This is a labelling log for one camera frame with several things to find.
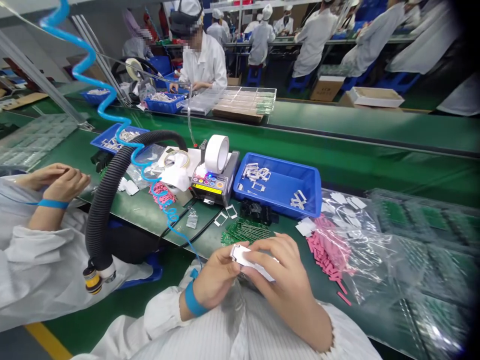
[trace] metal frame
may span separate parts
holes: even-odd
[[[100,44],[97,36],[95,35],[94,31],[90,27],[85,17],[83,15],[74,15],[70,19],[82,39],[85,40],[95,50],[97,54],[105,54],[102,45]],[[129,108],[131,100],[128,98],[127,94],[124,94],[122,92],[120,85],[117,83],[114,76],[112,75],[112,72],[110,71],[110,64],[103,56],[98,55],[96,57],[96,63],[98,64],[98,67],[107,79],[107,82],[115,89],[118,100],[124,107]]]
[[[0,49],[11,58],[61,109],[80,125],[91,129],[85,118],[69,103],[69,101],[53,86],[20,49],[0,30]]]

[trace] blue anti-static wrist strap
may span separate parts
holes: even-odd
[[[38,203],[38,206],[43,206],[43,207],[46,207],[46,208],[56,208],[56,209],[63,209],[63,210],[65,210],[66,208],[69,207],[69,203],[68,203],[68,202],[63,202],[63,201],[42,199],[42,200]]]
[[[207,313],[209,310],[199,304],[194,294],[194,280],[190,281],[185,289],[185,302],[186,307],[197,318]]]

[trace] yellow floor line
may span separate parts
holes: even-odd
[[[38,341],[53,360],[70,360],[73,357],[41,322],[25,325],[25,329]]]
[[[277,100],[282,101],[293,101],[299,103],[309,103],[309,104],[326,104],[326,105],[335,105],[336,101],[318,101],[318,100],[308,100],[308,99],[295,99],[295,98],[288,98],[288,97],[277,97]],[[425,109],[412,109],[409,107],[401,107],[400,109],[405,111],[411,112],[418,112],[418,113],[430,113],[432,110],[425,110]]]

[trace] blue plastic tray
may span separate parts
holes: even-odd
[[[262,192],[252,189],[253,182],[249,178],[242,179],[245,166],[251,163],[258,163],[260,169],[268,168],[271,172],[268,181],[256,181],[265,186]],[[243,190],[239,190],[239,184],[243,185]],[[248,152],[243,158],[235,176],[233,190],[238,200],[247,198],[262,205],[270,205],[273,211],[295,219],[306,216],[318,218],[322,209],[322,181],[316,168],[252,152]],[[307,199],[303,205],[304,210],[290,206],[290,201],[298,190],[301,190]]]
[[[150,100],[145,99],[146,105],[148,110],[159,112],[159,113],[167,113],[167,114],[176,114],[180,111],[182,106],[180,102],[185,100],[184,95],[179,94],[172,94],[172,93],[165,93],[169,98],[176,98],[175,101],[166,102],[166,101],[157,101],[157,100]]]
[[[110,92],[105,93],[103,95],[93,95],[93,94],[89,94],[88,91],[85,91],[85,92],[81,92],[80,95],[82,95],[83,98],[86,100],[86,102],[89,103],[90,105],[99,105],[103,100],[105,100],[110,95]]]
[[[100,135],[98,135],[96,138],[94,138],[90,144],[92,144],[93,146],[96,146],[97,148],[100,148],[102,150],[105,150],[105,151],[108,151],[109,153],[112,153],[112,154],[116,154],[117,151],[116,150],[112,150],[112,149],[109,149],[105,146],[102,145],[102,141],[103,140],[107,140],[109,141],[111,138],[113,138],[115,136],[115,134],[117,133],[117,130],[119,129],[119,127],[121,126],[122,124],[120,124],[119,122],[110,126],[107,130],[105,130],[104,132],[102,132]],[[136,132],[139,132],[140,134],[143,134],[143,133],[148,133],[150,130],[147,130],[147,129],[142,129],[142,128],[139,128],[139,127],[135,127],[135,126],[127,126],[126,127],[126,130],[127,131],[136,131]]]

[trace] black corrugated tube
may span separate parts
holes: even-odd
[[[145,132],[135,137],[132,143],[141,143],[146,147],[161,141],[173,140],[181,150],[188,151],[187,143],[178,133],[169,130]],[[111,160],[107,171],[96,190],[86,223],[86,249],[88,255],[99,271],[107,269],[112,264],[112,254],[105,246],[105,230],[109,221],[110,209],[120,180],[130,165],[130,157],[135,148],[124,146]]]

